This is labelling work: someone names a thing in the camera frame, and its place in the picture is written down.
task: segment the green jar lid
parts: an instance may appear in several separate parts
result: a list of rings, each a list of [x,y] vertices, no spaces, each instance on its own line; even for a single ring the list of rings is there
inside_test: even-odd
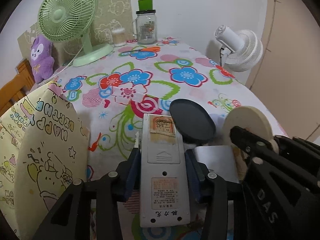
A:
[[[139,11],[152,10],[152,0],[138,0]]]

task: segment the stuffed animal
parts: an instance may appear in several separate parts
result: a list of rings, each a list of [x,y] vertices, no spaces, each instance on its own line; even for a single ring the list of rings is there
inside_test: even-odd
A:
[[[35,82],[39,84],[53,73],[54,59],[51,57],[52,42],[42,34],[36,37],[31,47],[31,67]]]

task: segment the paper bag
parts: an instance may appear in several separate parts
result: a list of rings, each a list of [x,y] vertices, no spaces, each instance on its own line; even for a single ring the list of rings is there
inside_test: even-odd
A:
[[[61,94],[58,84],[47,84],[1,117],[7,139],[0,143],[10,149],[0,153],[0,181],[6,180],[0,196],[2,188],[4,197],[9,191],[6,219],[22,240],[32,238],[74,179],[86,179],[89,130]]]

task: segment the white desk fan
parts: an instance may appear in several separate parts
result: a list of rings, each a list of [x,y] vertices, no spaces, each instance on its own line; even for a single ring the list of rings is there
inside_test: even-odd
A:
[[[253,31],[234,32],[228,26],[221,25],[214,36],[222,44],[222,67],[226,64],[232,71],[243,72],[251,69],[261,59],[263,46]]]
[[[39,9],[38,23],[42,34],[50,41],[70,41],[81,37],[83,52],[73,60],[73,66],[89,64],[109,54],[110,44],[92,46],[89,37],[98,0],[44,0]]]

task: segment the table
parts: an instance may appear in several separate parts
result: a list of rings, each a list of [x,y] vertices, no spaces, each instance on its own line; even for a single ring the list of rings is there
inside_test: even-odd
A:
[[[233,108],[254,106],[268,118],[273,134],[286,135],[260,100],[219,64],[172,37],[153,46],[160,51],[127,52],[146,48],[131,40],[96,62],[69,67],[55,77],[91,131],[88,180],[101,178],[127,159],[144,113],[169,114],[177,98],[191,99],[222,120],[216,123],[218,129]],[[192,223],[171,228],[140,228],[139,192],[118,209],[124,240],[200,239],[204,214],[197,208]],[[92,239],[94,221],[92,208]]]

